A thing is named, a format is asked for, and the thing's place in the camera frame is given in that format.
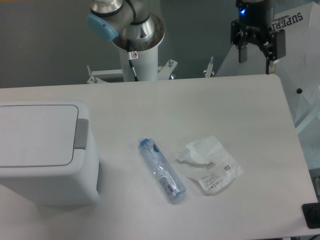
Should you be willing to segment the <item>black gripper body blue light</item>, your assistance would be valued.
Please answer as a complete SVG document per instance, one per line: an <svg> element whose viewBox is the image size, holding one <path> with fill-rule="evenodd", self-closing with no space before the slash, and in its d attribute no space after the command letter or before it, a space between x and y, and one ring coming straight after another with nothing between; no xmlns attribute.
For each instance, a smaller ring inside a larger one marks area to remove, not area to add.
<svg viewBox="0 0 320 240"><path fill-rule="evenodd" d="M238 21L246 27L247 43L264 45L275 14L274 0L237 0Z"/></svg>

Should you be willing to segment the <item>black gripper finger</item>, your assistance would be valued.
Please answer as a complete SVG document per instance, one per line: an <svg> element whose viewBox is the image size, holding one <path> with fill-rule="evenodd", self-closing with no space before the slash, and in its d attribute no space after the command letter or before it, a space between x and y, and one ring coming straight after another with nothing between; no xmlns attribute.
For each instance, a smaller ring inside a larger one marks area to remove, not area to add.
<svg viewBox="0 0 320 240"><path fill-rule="evenodd" d="M275 71L277 61L286 55L285 30L269 31L262 52L266 58L265 73L267 75L272 74Z"/></svg>
<svg viewBox="0 0 320 240"><path fill-rule="evenodd" d="M247 61L247 41L248 32L246 27L241 24L238 20L231 22L230 29L230 42L235 45L238 50L238 62L244 63Z"/></svg>

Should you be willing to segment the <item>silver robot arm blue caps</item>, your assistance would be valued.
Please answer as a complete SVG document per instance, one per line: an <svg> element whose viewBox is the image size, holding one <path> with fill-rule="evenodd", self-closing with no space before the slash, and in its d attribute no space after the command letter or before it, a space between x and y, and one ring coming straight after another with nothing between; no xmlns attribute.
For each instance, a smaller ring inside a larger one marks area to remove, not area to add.
<svg viewBox="0 0 320 240"><path fill-rule="evenodd" d="M274 64L286 55L285 30L272 27L275 2L237 0L235 6L238 18L231 22L230 43L238 50L239 63L247 60L247 45L255 45L266 58L266 74L271 74ZM100 38L124 49L133 74L138 70L133 53L155 47L164 36L148 0L93 0L86 19Z"/></svg>

